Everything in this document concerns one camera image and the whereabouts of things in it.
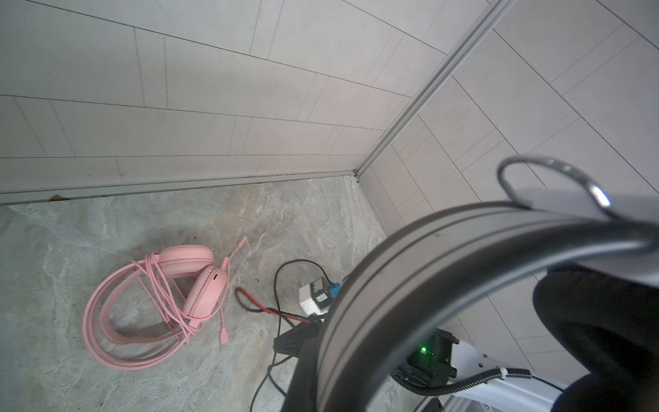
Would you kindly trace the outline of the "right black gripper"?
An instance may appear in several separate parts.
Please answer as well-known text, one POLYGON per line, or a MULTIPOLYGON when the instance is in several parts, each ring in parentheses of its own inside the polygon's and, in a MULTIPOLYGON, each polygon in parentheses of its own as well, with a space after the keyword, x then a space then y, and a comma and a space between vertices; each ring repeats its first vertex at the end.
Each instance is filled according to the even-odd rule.
MULTIPOLYGON (((299 357, 307 342, 316 340, 323 329, 322 319, 311 319, 294 326, 273 341, 276 354, 299 357)), ((447 384, 458 371, 451 365, 453 347, 459 339, 448 331, 436 329, 431 336, 422 340, 391 377, 398 383, 411 384, 420 388, 434 388, 447 384)))

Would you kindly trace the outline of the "pink cat-ear headphones with cable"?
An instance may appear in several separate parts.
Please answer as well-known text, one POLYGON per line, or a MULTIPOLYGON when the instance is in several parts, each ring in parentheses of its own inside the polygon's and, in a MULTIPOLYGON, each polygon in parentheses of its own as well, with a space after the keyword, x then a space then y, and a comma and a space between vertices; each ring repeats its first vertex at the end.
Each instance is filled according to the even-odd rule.
POLYGON ((231 261, 247 242, 243 238, 234 251, 216 265, 214 252, 204 245, 177 245, 151 252, 108 276, 89 298, 82 315, 82 337, 88 352, 100 364, 116 370, 137 371, 164 362, 198 333, 216 314, 221 317, 221 344, 229 342, 223 310, 231 281, 231 261), (133 283, 138 282, 155 304, 168 327, 161 336, 125 336, 110 319, 113 306, 133 283), (107 341, 116 345, 176 343, 158 355, 141 360, 118 358, 99 343, 94 325, 107 341))

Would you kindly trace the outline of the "white black headphones with cable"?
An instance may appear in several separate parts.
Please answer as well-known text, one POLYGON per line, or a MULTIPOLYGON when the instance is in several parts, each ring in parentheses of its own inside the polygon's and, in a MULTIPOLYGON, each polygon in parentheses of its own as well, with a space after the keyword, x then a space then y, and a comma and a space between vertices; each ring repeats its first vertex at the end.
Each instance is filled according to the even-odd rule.
POLYGON ((319 337, 295 358, 286 411, 363 411, 441 324, 542 273, 538 318, 587 374, 549 411, 658 408, 658 200, 606 192, 559 159, 511 156, 506 200, 425 216, 348 275, 319 337))

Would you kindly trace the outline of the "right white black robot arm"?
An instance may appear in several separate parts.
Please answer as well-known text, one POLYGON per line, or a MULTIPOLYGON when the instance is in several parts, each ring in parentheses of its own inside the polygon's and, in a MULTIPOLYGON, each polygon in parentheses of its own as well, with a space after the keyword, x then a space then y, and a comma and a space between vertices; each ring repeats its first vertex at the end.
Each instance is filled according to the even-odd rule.
POLYGON ((503 367, 441 329, 391 374, 405 390, 437 401, 456 396, 506 411, 549 411, 563 388, 527 369, 503 367))

